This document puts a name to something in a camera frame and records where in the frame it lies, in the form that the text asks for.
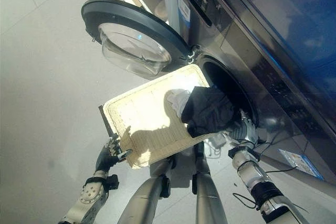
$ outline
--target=laundry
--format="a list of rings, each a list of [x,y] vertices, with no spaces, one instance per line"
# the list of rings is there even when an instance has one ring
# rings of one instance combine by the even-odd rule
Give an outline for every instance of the laundry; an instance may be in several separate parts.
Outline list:
[[[189,90],[173,89],[168,95],[167,100],[171,102],[173,109],[176,111],[178,118],[181,118],[182,111],[190,97]]]
[[[234,120],[239,110],[227,95],[216,87],[195,87],[192,91],[181,120],[188,124],[191,137],[225,130]]]

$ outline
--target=black cloth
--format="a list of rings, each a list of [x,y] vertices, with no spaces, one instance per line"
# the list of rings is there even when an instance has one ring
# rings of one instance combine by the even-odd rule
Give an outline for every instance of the black cloth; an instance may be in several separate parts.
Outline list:
[[[195,87],[182,112],[191,137],[225,130],[237,109],[227,95],[216,87]]]

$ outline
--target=washing machine door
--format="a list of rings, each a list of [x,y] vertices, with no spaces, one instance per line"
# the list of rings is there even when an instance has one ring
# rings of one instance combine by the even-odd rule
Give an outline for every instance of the washing machine door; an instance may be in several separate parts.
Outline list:
[[[169,25],[119,0],[89,0],[81,10],[86,31],[113,64],[152,79],[191,60],[190,47]]]

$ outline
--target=door hinge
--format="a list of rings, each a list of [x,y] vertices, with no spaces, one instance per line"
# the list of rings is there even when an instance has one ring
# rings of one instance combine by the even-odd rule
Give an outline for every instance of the door hinge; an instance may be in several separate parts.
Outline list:
[[[197,45],[193,46],[191,53],[187,55],[188,65],[196,62],[197,56],[200,54],[199,52],[200,52],[200,46]]]

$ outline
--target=white cloth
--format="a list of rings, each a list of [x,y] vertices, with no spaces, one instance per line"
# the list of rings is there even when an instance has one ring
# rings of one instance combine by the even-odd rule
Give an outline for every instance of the white cloth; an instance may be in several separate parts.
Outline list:
[[[184,89],[173,89],[172,94],[168,95],[167,100],[171,102],[178,118],[181,118],[185,105],[190,97],[190,92]]]

